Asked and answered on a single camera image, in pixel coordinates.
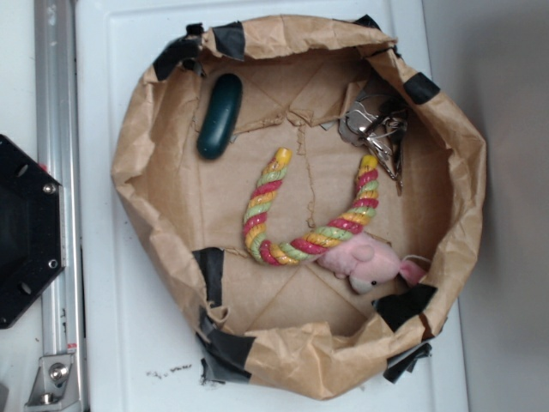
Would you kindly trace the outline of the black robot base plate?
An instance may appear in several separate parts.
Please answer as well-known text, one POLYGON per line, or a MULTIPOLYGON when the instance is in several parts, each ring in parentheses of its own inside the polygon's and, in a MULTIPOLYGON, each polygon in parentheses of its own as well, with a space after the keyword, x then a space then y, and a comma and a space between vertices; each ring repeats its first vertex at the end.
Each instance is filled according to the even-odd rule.
POLYGON ((63 269, 60 184, 1 136, 1 328, 12 327, 63 269))

